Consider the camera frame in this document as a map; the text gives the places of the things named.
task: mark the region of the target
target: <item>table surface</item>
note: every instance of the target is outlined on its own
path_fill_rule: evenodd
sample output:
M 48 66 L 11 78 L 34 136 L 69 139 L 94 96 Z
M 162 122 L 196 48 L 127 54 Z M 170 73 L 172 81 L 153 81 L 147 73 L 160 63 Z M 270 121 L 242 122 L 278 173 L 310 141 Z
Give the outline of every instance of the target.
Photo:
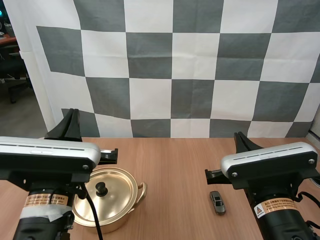
M 17 41 L 16 37 L 9 37 L 8 34 L 4 35 L 5 38 L 0 39 L 0 45 L 10 44 Z
M 146 182 L 144 202 L 120 229 L 107 233 L 107 240 L 262 240 L 243 190 L 231 185 L 207 185 L 205 169 L 220 168 L 220 160 L 235 152 L 232 138 L 85 138 L 101 149 L 119 149 L 119 167 L 129 171 L 138 184 Z M 295 142 L 304 138 L 256 138 L 262 147 Z M 28 195 L 22 189 L 0 181 L 0 239 L 12 240 Z M 226 214 L 213 213 L 209 192 L 217 190 Z M 300 191 L 320 199 L 320 190 L 304 180 Z M 296 204 L 305 220 L 320 223 L 319 209 L 304 198 Z M 72 240 L 97 240 L 95 233 L 74 224 Z

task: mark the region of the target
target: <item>orange label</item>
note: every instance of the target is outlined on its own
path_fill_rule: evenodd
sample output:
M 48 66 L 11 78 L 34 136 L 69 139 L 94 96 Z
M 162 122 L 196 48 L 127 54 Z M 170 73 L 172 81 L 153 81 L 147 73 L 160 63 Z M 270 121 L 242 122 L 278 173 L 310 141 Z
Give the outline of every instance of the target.
M 37 205 L 48 205 L 50 201 L 51 193 L 40 193 L 33 194 L 26 198 L 25 207 L 37 206 Z M 51 200 L 51 204 L 67 205 L 68 197 L 64 195 L 54 194 Z
M 270 199 L 259 203 L 254 207 L 254 212 L 259 219 L 268 213 L 285 209 L 293 209 L 298 211 L 293 200 L 291 200 L 290 198 L 282 197 Z

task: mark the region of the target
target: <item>white square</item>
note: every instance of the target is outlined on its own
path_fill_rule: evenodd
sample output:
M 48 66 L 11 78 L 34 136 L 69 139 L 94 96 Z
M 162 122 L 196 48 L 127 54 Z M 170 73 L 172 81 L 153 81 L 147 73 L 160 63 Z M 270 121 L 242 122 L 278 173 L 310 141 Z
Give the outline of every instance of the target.
M 171 79 L 130 78 L 131 119 L 170 119 Z
M 50 72 L 50 101 L 59 109 L 79 109 L 93 113 L 88 85 L 84 76 L 76 76 L 60 72 Z
M 219 33 L 173 33 L 172 79 L 214 80 Z
M 95 114 L 101 138 L 132 138 L 131 121 L 113 116 Z
M 172 33 L 173 0 L 124 0 L 127 33 Z
M 209 138 L 210 119 L 171 119 L 171 138 Z
M 96 78 L 129 78 L 125 32 L 81 30 L 84 74 Z
M 220 33 L 271 33 L 277 6 L 278 0 L 224 0 Z
M 312 122 L 320 104 L 320 83 L 309 83 L 295 122 Z
M 309 83 L 320 53 L 320 32 L 272 33 L 261 81 Z
M 258 88 L 258 81 L 215 80 L 211 119 L 251 121 Z
M 80 30 L 78 12 L 73 0 L 24 0 L 20 2 L 31 26 Z
M 285 138 L 292 122 L 252 121 L 248 138 Z

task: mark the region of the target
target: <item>lid knob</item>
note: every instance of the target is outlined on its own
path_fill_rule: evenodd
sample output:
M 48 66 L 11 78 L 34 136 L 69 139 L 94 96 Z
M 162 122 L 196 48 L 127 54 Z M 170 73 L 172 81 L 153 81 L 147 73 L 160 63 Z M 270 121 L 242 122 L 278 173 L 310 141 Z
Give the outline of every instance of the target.
M 95 185 L 95 189 L 96 189 L 96 193 L 95 194 L 98 197 L 103 197 L 108 193 L 108 189 L 106 188 L 106 184 L 103 181 L 98 182 Z

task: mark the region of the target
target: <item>pot handle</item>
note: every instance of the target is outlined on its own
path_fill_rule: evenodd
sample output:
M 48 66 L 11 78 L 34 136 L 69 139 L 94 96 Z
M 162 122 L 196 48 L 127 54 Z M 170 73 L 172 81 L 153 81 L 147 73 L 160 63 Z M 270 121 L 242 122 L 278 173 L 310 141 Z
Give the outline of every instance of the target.
M 140 185 L 138 186 L 138 189 L 142 189 L 141 195 L 136 201 L 136 203 L 132 206 L 128 214 L 133 212 L 147 196 L 148 185 L 145 182 L 140 183 Z

